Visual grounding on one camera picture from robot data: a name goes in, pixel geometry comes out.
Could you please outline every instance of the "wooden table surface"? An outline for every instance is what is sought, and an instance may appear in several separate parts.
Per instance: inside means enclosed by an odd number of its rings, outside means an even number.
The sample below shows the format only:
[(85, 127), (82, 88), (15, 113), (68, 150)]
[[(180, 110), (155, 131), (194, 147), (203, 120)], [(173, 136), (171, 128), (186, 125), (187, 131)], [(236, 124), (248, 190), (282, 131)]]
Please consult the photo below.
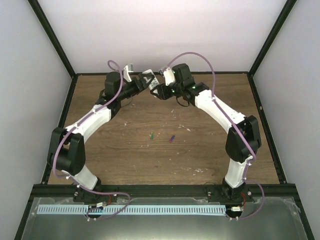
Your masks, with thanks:
[[(196, 82), (212, 85), (212, 76), (194, 75)], [(230, 107), (259, 119), (245, 74), (218, 74), (215, 94)], [(104, 89), (105, 76), (79, 76), (65, 126), (86, 114)], [(129, 102), (125, 99), (122, 105)], [(247, 178), (277, 184), (278, 178), (259, 119), (262, 147)], [(172, 143), (169, 139), (175, 135)], [(85, 144), (86, 165), (103, 184), (220, 184), (227, 173), (227, 134), (204, 111), (179, 106), (175, 98), (159, 100), (145, 90), (133, 97)], [(55, 178), (49, 184), (70, 184)]]

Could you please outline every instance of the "purple object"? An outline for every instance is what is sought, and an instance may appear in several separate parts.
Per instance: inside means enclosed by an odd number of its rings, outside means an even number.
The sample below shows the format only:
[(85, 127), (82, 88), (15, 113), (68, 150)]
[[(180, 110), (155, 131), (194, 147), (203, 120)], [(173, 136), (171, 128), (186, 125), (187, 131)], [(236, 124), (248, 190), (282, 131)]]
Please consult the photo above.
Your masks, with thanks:
[(175, 139), (175, 135), (173, 135), (171, 138), (170, 138), (170, 140), (169, 140), (169, 143), (171, 143), (174, 139)]

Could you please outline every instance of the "purple tube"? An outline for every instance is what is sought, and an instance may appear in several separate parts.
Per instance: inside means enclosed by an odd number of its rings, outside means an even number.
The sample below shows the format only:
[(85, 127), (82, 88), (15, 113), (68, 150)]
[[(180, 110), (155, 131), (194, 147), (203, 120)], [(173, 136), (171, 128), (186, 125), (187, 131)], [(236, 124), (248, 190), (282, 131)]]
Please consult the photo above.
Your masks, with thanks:
[(251, 214), (248, 215), (248, 216), (239, 217), (238, 220), (249, 219), (249, 218), (253, 217), (254, 215), (256, 215), (256, 214), (262, 209), (262, 207), (263, 207), (263, 205), (264, 205), (264, 203), (265, 203), (265, 200), (266, 200), (266, 198), (265, 198), (265, 191), (264, 191), (264, 189), (262, 188), (262, 186), (261, 186), (260, 183), (258, 183), (258, 182), (256, 182), (256, 181), (251, 181), (251, 180), (250, 180), (250, 181), (245, 181), (245, 182), (246, 182), (246, 183), (254, 183), (254, 184), (257, 184), (257, 185), (258, 185), (258, 187), (259, 187), (260, 190), (261, 190), (261, 194), (262, 194), (262, 202), (261, 202), (261, 205), (259, 206), (259, 208), (258, 208), (255, 212), (251, 213)]
[[(109, 100), (108, 102), (106, 102), (104, 105), (102, 105), (101, 107), (97, 108), (97, 109), (95, 110), (95, 112), (100, 111), (101, 109), (103, 109), (104, 107), (106, 107), (106, 106), (108, 106), (110, 103), (112, 103), (112, 102), (118, 97), (118, 95), (120, 94), (121, 89), (122, 89), (124, 77), (123, 77), (123, 75), (121, 74), (121, 68), (120, 68), (120, 66), (119, 66), (115, 61), (109, 60), (107, 64), (108, 64), (109, 68), (111, 68), (111, 69), (114, 70), (114, 71), (115, 71), (115, 69), (110, 66), (110, 63), (114, 64), (114, 65), (117, 67), (117, 71), (120, 73), (120, 78), (121, 78), (120, 87), (119, 87), (118, 91), (116, 92), (116, 94), (114, 95), (114, 97), (113, 97), (111, 100)], [(80, 126), (84, 121), (86, 121), (88, 118), (90, 118), (93, 114), (95, 114), (95, 113), (92, 111), (92, 112), (89, 113), (87, 116), (85, 116), (81, 121), (79, 121), (79, 122), (77, 123), (77, 125)], [(66, 175), (58, 175), (58, 174), (57, 174), (57, 169), (56, 169), (56, 167), (57, 167), (57, 160), (58, 160), (58, 155), (59, 155), (59, 153), (60, 153), (60, 151), (61, 151), (62, 146), (64, 145), (65, 141), (67, 140), (67, 138), (70, 136), (70, 134), (71, 134), (74, 130), (76, 130), (76, 127), (71, 128), (70, 131), (66, 133), (66, 135), (62, 138), (61, 142), (59, 143), (59, 145), (58, 145), (58, 147), (57, 147), (57, 149), (56, 149), (56, 152), (55, 152), (55, 154), (54, 154), (53, 163), (52, 163), (52, 171), (53, 171), (53, 175), (56, 176), (57, 178), (63, 178), (63, 177), (66, 176)]]
[(256, 160), (256, 154), (254, 153), (253, 149), (251, 148), (251, 146), (249, 145), (249, 143), (247, 142), (247, 140), (245, 139), (245, 137), (243, 136), (243, 134), (241, 133), (241, 131), (239, 130), (239, 128), (237, 127), (237, 125), (234, 123), (234, 121), (232, 121), (232, 119), (228, 116), (228, 114), (222, 109), (222, 107), (220, 107), (220, 105), (217, 103), (217, 101), (213, 98), (215, 96), (215, 86), (216, 86), (216, 75), (215, 75), (215, 71), (214, 68), (212, 67), (211, 63), (208, 61), (208, 59), (206, 59), (204, 56), (202, 56), (201, 54), (197, 53), (197, 52), (193, 52), (193, 51), (187, 51), (184, 53), (179, 54), (178, 56), (176, 56), (174, 59), (172, 59), (165, 67), (163, 67), (161, 69), (161, 71), (163, 72), (164, 70), (166, 70), (175, 60), (177, 60), (178, 58), (184, 56), (184, 55), (196, 55), (200, 58), (202, 58), (203, 60), (206, 61), (206, 63), (209, 65), (212, 75), (213, 75), (213, 83), (212, 83), (212, 89), (211, 89), (211, 96), (212, 96), (212, 101), (214, 102), (214, 104), (218, 107), (218, 109), (223, 113), (223, 115), (228, 119), (228, 121), (231, 123), (231, 125), (234, 127), (235, 131), (239, 134), (241, 140), (243, 141), (244, 145), (248, 148), (250, 154), (252, 155), (253, 159), (248, 160), (247, 164), (245, 165), (244, 171), (243, 171), (243, 175), (242, 178), (245, 180), (246, 179), (246, 174), (248, 171), (248, 167), (249, 164), (252, 161)]

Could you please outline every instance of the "black cable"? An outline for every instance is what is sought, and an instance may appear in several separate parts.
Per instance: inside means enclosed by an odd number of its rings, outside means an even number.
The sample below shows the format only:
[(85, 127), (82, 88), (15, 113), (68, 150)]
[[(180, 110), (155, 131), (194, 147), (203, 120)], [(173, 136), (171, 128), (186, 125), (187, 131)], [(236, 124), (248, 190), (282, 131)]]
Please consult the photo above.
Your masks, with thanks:
[(182, 106), (182, 107), (189, 107), (189, 106), (190, 106), (190, 102), (187, 102), (187, 103), (188, 103), (188, 105), (182, 105), (182, 104), (179, 102), (179, 100), (178, 100), (178, 97), (177, 97), (177, 96), (175, 97), (175, 100), (176, 100), (176, 102), (177, 102), (180, 106)]
[(125, 106), (128, 106), (130, 103), (132, 103), (133, 97), (131, 97), (130, 102), (128, 102), (126, 105), (121, 106), (121, 108), (124, 108)]

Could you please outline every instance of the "black motor joint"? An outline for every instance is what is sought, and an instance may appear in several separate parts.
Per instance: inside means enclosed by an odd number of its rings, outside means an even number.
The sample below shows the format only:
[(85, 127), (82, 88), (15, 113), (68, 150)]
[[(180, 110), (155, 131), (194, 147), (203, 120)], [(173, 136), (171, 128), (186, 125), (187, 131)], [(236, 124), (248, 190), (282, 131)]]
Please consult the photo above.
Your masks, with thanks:
[(240, 194), (245, 189), (245, 186), (246, 186), (246, 183), (244, 182), (240, 186), (238, 186), (236, 188), (232, 188), (226, 182), (225, 178), (223, 178), (222, 187), (221, 187), (222, 195), (228, 201), (237, 200), (238, 198), (240, 198), (240, 196), (241, 196)]

